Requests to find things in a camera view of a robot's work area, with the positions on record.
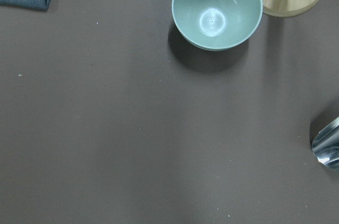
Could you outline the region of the mint green bowl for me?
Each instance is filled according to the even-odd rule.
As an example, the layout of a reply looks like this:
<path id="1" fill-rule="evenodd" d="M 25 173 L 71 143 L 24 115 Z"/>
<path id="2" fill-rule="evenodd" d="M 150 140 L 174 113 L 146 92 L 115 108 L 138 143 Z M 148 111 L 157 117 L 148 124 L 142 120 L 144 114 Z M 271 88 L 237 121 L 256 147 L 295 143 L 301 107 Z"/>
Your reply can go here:
<path id="1" fill-rule="evenodd" d="M 172 0 L 182 37 L 206 51 L 224 51 L 249 39 L 263 14 L 262 0 Z"/>

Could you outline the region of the metal ice scoop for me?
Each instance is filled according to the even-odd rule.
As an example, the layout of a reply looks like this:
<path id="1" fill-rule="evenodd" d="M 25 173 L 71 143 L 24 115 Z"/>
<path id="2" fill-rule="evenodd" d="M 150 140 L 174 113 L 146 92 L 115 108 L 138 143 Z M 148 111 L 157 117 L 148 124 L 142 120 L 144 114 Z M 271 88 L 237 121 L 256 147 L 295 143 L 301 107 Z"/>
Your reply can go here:
<path id="1" fill-rule="evenodd" d="M 311 149 L 318 162 L 338 172 L 338 117 L 313 139 Z"/>

